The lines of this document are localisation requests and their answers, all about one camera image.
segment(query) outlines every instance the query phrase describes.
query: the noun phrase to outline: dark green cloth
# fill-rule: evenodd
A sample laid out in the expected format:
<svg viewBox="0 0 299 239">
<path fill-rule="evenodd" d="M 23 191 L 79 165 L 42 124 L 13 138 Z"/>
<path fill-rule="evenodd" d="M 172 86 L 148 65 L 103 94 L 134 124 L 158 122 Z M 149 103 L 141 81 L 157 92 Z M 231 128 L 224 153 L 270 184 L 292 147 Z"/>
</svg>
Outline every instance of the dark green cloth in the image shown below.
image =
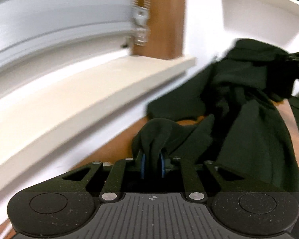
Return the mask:
<svg viewBox="0 0 299 239">
<path fill-rule="evenodd" d="M 148 105 L 152 120 L 136 135 L 133 155 L 142 149 L 152 157 L 153 168 L 161 151 L 196 163 L 213 160 L 299 193 L 291 137 L 270 102 L 290 98 L 299 79 L 299 65 L 288 55 L 270 44 L 238 40 L 221 61 Z M 201 115 L 211 117 L 194 126 L 176 123 Z M 293 235 L 299 238 L 299 219 Z"/>
</svg>

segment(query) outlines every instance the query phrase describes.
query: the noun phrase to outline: metal screw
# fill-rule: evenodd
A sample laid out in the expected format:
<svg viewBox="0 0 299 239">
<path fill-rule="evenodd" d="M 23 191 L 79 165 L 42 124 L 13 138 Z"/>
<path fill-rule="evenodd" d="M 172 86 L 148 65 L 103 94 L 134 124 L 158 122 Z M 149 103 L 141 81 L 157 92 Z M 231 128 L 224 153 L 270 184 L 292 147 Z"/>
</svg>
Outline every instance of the metal screw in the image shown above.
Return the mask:
<svg viewBox="0 0 299 239">
<path fill-rule="evenodd" d="M 193 192 L 189 195 L 189 197 L 194 200 L 202 200 L 205 197 L 205 195 L 200 192 Z"/>
<path fill-rule="evenodd" d="M 103 163 L 103 166 L 111 166 L 111 165 L 113 165 L 113 164 L 110 163 L 110 162 L 104 162 L 104 163 Z"/>
<path fill-rule="evenodd" d="M 104 200 L 114 200 L 117 198 L 117 195 L 113 192 L 107 192 L 102 194 L 102 199 Z"/>
</svg>

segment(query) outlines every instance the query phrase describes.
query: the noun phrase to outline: silver bolt head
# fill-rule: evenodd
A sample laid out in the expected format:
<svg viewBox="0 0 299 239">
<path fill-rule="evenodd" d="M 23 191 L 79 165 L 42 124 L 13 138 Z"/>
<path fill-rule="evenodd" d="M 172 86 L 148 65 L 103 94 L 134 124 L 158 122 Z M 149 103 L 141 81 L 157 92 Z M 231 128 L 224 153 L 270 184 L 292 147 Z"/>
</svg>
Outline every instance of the silver bolt head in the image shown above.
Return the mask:
<svg viewBox="0 0 299 239">
<path fill-rule="evenodd" d="M 189 197 L 194 200 L 202 200 L 205 197 L 205 195 L 200 192 L 193 192 L 189 195 Z"/>
<path fill-rule="evenodd" d="M 107 192 L 102 194 L 102 199 L 104 200 L 115 200 L 117 198 L 117 195 L 113 192 Z"/>
</svg>

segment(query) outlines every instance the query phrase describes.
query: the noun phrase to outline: crosshair marking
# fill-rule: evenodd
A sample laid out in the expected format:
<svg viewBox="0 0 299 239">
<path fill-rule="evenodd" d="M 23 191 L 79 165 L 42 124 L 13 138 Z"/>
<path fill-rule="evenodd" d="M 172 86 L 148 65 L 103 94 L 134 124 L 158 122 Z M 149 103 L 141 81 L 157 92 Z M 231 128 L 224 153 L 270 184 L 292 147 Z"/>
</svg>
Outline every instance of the crosshair marking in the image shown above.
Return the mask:
<svg viewBox="0 0 299 239">
<path fill-rule="evenodd" d="M 157 199 L 157 197 L 154 196 L 154 195 L 152 195 L 152 196 L 149 196 L 148 199 L 150 199 L 150 200 L 155 200 L 155 199 Z"/>
</svg>

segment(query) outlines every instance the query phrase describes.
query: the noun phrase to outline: window sill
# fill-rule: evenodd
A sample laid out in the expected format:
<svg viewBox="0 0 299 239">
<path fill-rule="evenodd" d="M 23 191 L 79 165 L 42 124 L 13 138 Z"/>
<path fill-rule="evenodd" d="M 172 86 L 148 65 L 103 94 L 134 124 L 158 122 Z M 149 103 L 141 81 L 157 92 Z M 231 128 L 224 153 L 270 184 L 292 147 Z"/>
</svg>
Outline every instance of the window sill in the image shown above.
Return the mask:
<svg viewBox="0 0 299 239">
<path fill-rule="evenodd" d="M 194 65 L 191 56 L 123 57 L 7 108 L 0 113 L 0 190 L 78 133 Z"/>
</svg>

